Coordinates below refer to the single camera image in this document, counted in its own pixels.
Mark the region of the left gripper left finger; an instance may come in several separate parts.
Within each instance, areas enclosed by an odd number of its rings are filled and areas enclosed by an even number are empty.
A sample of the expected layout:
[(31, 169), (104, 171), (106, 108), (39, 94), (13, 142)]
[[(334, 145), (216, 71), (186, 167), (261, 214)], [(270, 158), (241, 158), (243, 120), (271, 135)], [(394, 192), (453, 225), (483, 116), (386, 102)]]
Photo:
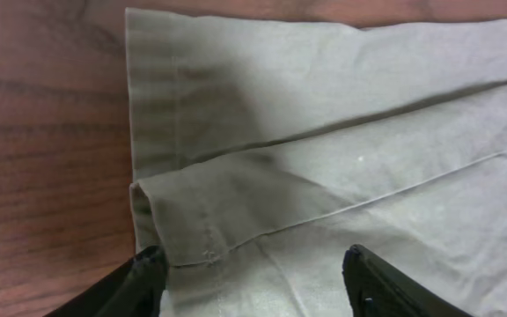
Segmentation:
[(45, 317), (159, 317), (169, 264), (150, 246)]

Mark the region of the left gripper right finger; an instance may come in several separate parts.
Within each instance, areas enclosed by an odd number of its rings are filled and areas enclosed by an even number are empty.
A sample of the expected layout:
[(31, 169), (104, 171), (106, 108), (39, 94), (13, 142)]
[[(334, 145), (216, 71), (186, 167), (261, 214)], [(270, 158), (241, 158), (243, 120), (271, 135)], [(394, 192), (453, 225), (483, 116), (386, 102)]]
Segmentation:
[(359, 244), (345, 252), (342, 277), (354, 317), (472, 317)]

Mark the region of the khaki green shorts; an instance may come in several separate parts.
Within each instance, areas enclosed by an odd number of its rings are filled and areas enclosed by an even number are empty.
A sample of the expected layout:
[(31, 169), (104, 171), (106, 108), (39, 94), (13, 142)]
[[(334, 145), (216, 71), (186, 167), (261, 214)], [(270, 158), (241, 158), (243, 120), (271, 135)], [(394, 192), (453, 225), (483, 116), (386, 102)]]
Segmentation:
[(507, 19), (125, 13), (131, 209), (164, 316), (348, 316), (361, 244), (507, 316)]

